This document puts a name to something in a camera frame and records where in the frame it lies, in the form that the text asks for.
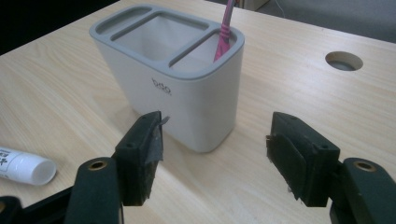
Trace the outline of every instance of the white cap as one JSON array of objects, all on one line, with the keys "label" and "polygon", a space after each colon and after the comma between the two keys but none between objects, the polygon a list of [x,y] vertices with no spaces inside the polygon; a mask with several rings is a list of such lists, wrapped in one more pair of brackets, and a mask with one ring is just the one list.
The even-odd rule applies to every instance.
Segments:
[{"label": "white cap", "polygon": [[16,168],[18,181],[32,185],[45,185],[56,173],[56,164],[49,159],[23,153]]}]

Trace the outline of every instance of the gray floor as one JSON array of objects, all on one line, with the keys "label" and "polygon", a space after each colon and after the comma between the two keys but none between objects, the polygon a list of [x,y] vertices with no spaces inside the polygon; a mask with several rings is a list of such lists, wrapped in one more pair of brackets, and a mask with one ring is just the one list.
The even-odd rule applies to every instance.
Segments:
[{"label": "gray floor", "polygon": [[[227,0],[208,1],[227,3]],[[257,11],[396,43],[395,0],[270,0]]]}]

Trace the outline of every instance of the plastic container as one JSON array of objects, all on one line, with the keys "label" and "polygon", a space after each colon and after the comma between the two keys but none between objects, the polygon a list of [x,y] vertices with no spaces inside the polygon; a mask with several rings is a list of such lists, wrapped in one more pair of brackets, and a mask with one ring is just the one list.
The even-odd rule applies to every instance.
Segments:
[{"label": "plastic container", "polygon": [[233,129],[245,38],[213,62],[221,24],[153,5],[125,8],[90,29],[139,114],[161,110],[165,132],[207,152]]},{"label": "plastic container", "polygon": [[49,159],[0,147],[0,177],[31,185],[45,185],[55,176],[56,165]]}]

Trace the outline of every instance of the pink toothbrush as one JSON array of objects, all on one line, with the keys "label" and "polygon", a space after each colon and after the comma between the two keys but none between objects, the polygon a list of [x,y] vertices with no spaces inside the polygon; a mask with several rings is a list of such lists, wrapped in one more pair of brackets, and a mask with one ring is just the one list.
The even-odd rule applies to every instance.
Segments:
[{"label": "pink toothbrush", "polygon": [[228,0],[225,8],[224,18],[220,29],[218,48],[215,54],[214,62],[219,59],[227,50],[230,49],[230,22],[233,14],[233,5],[235,0]]}]

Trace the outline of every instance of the wooden table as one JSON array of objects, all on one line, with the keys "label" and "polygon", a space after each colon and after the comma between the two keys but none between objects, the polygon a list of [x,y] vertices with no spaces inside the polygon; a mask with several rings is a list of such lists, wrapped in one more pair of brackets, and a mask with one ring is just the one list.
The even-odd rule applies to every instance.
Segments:
[{"label": "wooden table", "polygon": [[[131,4],[151,3],[221,21],[224,6],[197,0],[125,0],[0,57],[0,146],[54,160],[46,186],[0,180],[1,195],[28,206],[74,184],[77,168],[110,156],[138,115],[89,28]],[[396,45],[236,8],[246,36],[237,122],[222,145],[197,154],[165,135],[151,197],[124,209],[126,223],[330,223],[307,208],[266,158],[272,114],[292,114],[341,148],[396,178]],[[354,72],[329,66],[329,52],[359,56]]]}]

